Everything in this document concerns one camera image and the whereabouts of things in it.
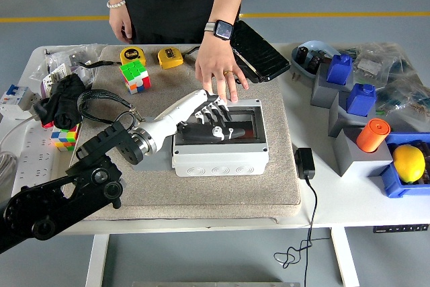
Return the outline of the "person's left hand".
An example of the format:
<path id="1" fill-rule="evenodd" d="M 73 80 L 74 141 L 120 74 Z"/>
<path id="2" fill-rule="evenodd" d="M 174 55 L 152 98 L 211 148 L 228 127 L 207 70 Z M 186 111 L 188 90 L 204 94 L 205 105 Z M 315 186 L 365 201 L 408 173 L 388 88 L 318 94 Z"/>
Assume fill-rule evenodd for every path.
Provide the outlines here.
<path id="1" fill-rule="evenodd" d="M 201 82 L 204 90 L 213 93 L 213 78 L 216 82 L 216 93 L 224 101 L 227 99 L 227 93 L 231 102 L 238 101 L 236 79 L 244 89 L 249 88 L 243 71 L 236 64 L 229 41 L 204 32 L 196 59 L 196 79 Z"/>

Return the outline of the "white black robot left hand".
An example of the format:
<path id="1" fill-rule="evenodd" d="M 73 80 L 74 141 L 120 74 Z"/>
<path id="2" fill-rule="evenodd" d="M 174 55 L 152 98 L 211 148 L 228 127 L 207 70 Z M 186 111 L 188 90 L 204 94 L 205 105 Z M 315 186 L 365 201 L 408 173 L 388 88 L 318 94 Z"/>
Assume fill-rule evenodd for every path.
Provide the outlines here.
<path id="1" fill-rule="evenodd" d="M 206 90 L 196 90 L 175 102 L 153 121 L 142 123 L 142 137 L 147 144 L 146 154 L 161 150 L 164 140 L 178 132 L 185 140 L 213 143 L 240 138 L 242 128 L 232 128 L 226 122 L 232 117 L 226 102 Z"/>

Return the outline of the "person's right hand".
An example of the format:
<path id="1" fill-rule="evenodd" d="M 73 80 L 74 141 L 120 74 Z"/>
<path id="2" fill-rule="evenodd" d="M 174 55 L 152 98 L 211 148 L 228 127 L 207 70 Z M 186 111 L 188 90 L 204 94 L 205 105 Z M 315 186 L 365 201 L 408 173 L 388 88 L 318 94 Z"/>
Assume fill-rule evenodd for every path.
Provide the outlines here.
<path id="1" fill-rule="evenodd" d="M 132 22 L 126 5 L 110 9 L 109 23 L 119 41 L 124 43 L 132 42 Z"/>

